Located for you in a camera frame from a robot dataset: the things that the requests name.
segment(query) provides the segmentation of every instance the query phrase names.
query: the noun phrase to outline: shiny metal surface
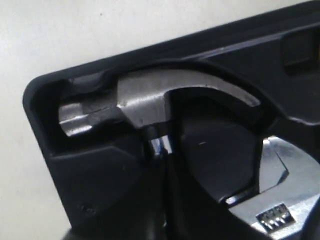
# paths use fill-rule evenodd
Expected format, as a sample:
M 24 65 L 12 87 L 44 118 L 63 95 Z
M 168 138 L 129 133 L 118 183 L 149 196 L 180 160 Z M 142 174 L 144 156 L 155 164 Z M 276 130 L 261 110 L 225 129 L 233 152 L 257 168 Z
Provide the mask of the shiny metal surface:
M 102 123 L 128 121 L 136 129 L 171 118 L 170 91 L 209 88 L 229 94 L 250 107 L 260 101 L 221 78 L 193 70 L 158 69 L 133 72 L 118 80 L 117 88 L 94 98 L 60 106 L 59 123 L 68 136 L 90 131 Z
M 262 193 L 285 180 L 289 174 L 269 139 L 263 140 L 259 169 L 259 192 Z
M 310 155 L 285 140 L 276 136 L 268 137 L 267 140 L 285 165 L 288 176 L 277 186 L 229 210 L 253 228 L 268 234 L 259 223 L 257 216 L 284 204 L 289 209 L 295 223 L 269 234 L 273 239 L 279 240 L 302 230 L 320 196 L 320 165 Z
M 154 156 L 159 156 L 164 153 L 164 151 L 167 154 L 172 154 L 172 146 L 169 140 L 168 135 L 152 139 L 149 141 L 151 145 L 151 149 L 153 150 Z

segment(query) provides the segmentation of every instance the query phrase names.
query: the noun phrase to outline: hammer head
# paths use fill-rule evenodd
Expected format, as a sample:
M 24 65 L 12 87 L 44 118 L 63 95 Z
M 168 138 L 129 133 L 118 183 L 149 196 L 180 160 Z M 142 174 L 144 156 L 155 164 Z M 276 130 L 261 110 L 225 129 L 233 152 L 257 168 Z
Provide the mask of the hammer head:
M 136 129 L 171 119 L 168 94 L 176 89 L 207 88 L 231 95 L 250 107 L 260 101 L 242 88 L 206 73 L 157 69 L 129 73 L 104 95 L 65 103 L 59 123 L 68 136 L 90 131 L 103 123 L 128 121 Z

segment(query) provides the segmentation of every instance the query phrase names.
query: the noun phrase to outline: black plastic tool case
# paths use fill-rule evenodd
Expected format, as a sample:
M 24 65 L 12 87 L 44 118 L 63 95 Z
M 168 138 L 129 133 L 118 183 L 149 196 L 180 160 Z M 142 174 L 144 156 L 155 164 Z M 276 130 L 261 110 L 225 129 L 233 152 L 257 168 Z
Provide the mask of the black plastic tool case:
M 164 239 L 160 173 L 144 169 L 139 135 L 120 124 L 67 138 L 58 123 L 63 96 L 107 88 L 150 66 L 203 70 L 266 99 L 279 116 L 268 131 L 320 159 L 319 45 L 320 1 L 312 1 L 34 79 L 23 106 L 72 227 L 88 239 Z M 192 198 L 181 220 L 188 239 L 228 239 L 221 233 L 228 229 L 263 239 L 232 217 L 213 219 L 219 210 L 210 215 L 211 203 L 192 196 L 201 193 L 184 196 Z

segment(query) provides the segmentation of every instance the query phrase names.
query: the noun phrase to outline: tool case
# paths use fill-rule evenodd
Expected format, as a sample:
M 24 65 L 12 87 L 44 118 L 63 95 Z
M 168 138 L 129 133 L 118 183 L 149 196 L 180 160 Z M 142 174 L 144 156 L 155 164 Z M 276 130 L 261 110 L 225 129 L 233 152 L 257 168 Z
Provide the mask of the tool case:
M 311 1 L 32 80 L 23 106 L 74 234 L 117 240 L 269 239 L 219 201 L 254 184 L 257 143 L 266 136 L 278 136 L 320 160 L 319 55 L 320 1 Z M 150 166 L 145 143 L 129 124 L 75 138 L 59 125 L 63 99 L 101 93 L 119 76 L 149 68 L 209 73 L 263 104 L 264 110 L 253 111 L 219 93 L 197 101 L 190 100 L 190 90 L 171 96 L 181 176 L 186 176 L 176 199 L 173 194 L 164 200 L 163 173 Z M 225 102 L 227 115 L 220 107 Z M 219 200 L 208 198 L 204 189 L 213 189 Z M 176 201 L 172 212 L 178 212 L 181 229 L 176 237 L 164 230 L 166 201 Z M 318 205 L 304 230 L 286 239 L 320 239 Z

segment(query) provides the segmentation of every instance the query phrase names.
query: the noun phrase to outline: tool compartment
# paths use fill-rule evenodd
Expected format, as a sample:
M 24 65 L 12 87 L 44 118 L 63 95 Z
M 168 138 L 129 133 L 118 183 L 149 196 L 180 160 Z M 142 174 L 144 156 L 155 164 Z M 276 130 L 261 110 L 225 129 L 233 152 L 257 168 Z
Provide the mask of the tool compartment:
M 93 239 L 106 232 L 110 238 L 147 239 L 146 230 L 152 223 L 155 239 L 164 239 L 164 206 L 156 187 L 161 183 L 155 177 L 161 174 L 145 170 L 149 156 L 141 134 L 129 124 L 118 122 L 68 138 L 59 126 L 62 100 L 103 94 L 119 76 L 149 68 L 209 73 L 253 94 L 261 100 L 259 109 L 252 110 L 224 94 L 211 96 L 205 90 L 195 93 L 186 89 L 170 96 L 173 122 L 179 130 L 176 138 L 186 164 L 204 189 L 216 190 L 213 195 L 219 202 L 253 184 L 255 149 L 262 137 L 277 135 L 320 159 L 319 50 L 320 2 L 313 1 L 34 79 L 25 90 L 23 106 L 72 227 L 88 238 L 92 234 Z M 198 95 L 204 98 L 192 101 Z M 228 127 L 234 127 L 229 133 L 216 119 L 221 111 L 228 112 Z M 224 141 L 210 135 L 215 128 Z M 221 152 L 210 147 L 217 144 Z M 223 149 L 227 144 L 242 150 L 243 164 L 232 154 L 228 156 L 228 149 Z M 210 161 L 219 156 L 225 159 Z M 217 184 L 236 170 L 237 174 L 224 181 L 226 186 Z M 189 190 L 196 193 L 193 185 L 198 183 L 191 182 Z M 240 230 L 247 237 L 243 239 L 258 239 L 253 230 L 229 215 L 221 222 L 212 219 L 211 227 L 208 219 L 220 208 L 212 207 L 207 196 L 201 194 L 188 203 L 197 205 L 197 212 L 181 207 L 189 211 L 184 224 L 190 239 L 197 234 L 219 238 L 219 229 L 227 220 L 235 221 L 235 229 L 244 229 Z M 206 202 L 203 208 L 199 200 Z M 207 213 L 206 208 L 213 210 Z

